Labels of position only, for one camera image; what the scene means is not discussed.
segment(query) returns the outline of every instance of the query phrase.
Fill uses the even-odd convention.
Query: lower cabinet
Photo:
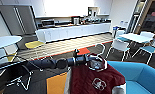
[[[40,29],[46,42],[109,32],[110,23]]]

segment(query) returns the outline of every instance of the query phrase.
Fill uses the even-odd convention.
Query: refrigerator
[[[19,50],[27,49],[25,43],[38,40],[32,6],[0,5],[0,13],[11,35],[22,37],[22,40],[16,43]]]

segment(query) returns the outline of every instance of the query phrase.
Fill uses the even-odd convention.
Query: white table
[[[0,37],[0,48],[9,46],[20,41],[22,37],[20,36],[2,36]]]
[[[148,37],[133,34],[133,33],[123,34],[123,35],[119,35],[119,36],[129,39],[129,40],[132,40],[132,41],[135,41],[135,42],[138,42],[138,43],[143,43],[143,42],[150,41],[153,39],[153,38],[148,38]]]

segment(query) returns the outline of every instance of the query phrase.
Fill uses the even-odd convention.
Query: tiled floor
[[[18,51],[17,55],[30,60],[30,56],[32,58],[37,58],[35,50],[37,51],[40,58],[40,57],[53,56],[53,55],[69,52],[74,49],[90,47],[98,43],[105,43],[108,41],[112,41],[112,39],[113,38],[111,33],[104,33],[104,34],[98,34],[98,35],[92,35],[92,36],[86,36],[86,37],[60,40],[60,41],[47,43],[36,49]]]

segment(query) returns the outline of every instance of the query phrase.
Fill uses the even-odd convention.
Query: red cloth
[[[92,82],[99,78],[106,83],[101,91],[96,89]],[[70,83],[70,94],[111,94],[114,86],[125,84],[124,76],[109,64],[107,69],[96,72],[86,65],[73,66]]]

